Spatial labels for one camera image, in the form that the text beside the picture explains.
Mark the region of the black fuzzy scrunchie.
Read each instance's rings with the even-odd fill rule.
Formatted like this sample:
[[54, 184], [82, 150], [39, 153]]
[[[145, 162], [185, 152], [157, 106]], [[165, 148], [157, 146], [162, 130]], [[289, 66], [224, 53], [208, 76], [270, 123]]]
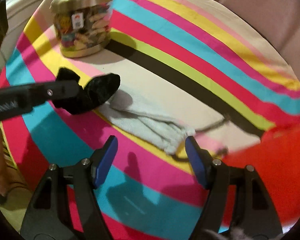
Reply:
[[100, 107], [119, 89], [121, 78], [110, 73], [93, 77], [79, 93], [71, 98], [53, 100], [55, 108], [62, 108], [72, 115], [82, 114]]

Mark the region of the striped beige cushion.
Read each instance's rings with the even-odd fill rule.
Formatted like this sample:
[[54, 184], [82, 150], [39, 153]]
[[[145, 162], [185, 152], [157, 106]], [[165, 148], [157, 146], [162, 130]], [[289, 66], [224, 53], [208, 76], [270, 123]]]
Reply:
[[29, 185], [25, 181], [16, 162], [13, 159], [6, 139], [3, 124], [1, 122], [0, 131], [2, 134], [4, 158], [11, 182], [10, 189], [6, 195], [6, 202], [1, 205], [0, 210], [11, 226], [17, 231], [17, 233], [19, 233], [27, 206], [32, 197], [32, 191], [30, 190]]

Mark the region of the red thermos flask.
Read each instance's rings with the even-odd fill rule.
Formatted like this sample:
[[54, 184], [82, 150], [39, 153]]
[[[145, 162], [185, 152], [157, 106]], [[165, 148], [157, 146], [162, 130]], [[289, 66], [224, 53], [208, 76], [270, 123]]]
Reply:
[[229, 166], [252, 165], [263, 180], [283, 226], [300, 217], [300, 123], [277, 126], [259, 144], [229, 153]]

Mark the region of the gold lid snack jar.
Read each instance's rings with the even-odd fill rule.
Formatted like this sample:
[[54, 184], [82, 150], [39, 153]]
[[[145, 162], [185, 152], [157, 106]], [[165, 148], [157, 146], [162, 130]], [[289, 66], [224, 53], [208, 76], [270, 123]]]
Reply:
[[50, 4], [61, 54], [89, 56], [110, 41], [113, 0], [53, 0]]

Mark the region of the grey folded sock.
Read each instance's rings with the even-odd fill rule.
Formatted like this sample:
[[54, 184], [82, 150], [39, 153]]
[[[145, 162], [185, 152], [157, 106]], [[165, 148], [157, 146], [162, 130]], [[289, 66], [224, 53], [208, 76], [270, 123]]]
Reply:
[[187, 137], [208, 132], [230, 121], [226, 115], [209, 126], [194, 129], [169, 116], [161, 106], [126, 86], [121, 86], [98, 111], [121, 130], [156, 146], [168, 155], [175, 155]]

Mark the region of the striped colourful table cloth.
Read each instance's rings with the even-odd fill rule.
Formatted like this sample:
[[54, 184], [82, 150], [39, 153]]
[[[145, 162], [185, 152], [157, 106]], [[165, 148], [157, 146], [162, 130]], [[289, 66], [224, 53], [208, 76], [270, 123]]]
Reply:
[[[21, 32], [0, 73], [0, 87], [51, 81], [67, 67], [86, 85], [116, 73], [123, 86], [199, 129], [211, 154], [259, 144], [277, 126], [300, 123], [300, 80], [252, 25], [215, 0], [113, 0], [111, 42], [81, 59], [61, 55], [43, 0]], [[105, 183], [95, 192], [116, 239], [188, 239], [207, 197], [186, 152], [175, 157], [129, 134], [98, 110], [72, 116], [50, 102], [2, 123], [11, 154], [31, 191], [49, 163], [68, 166], [107, 137], [119, 141]]]

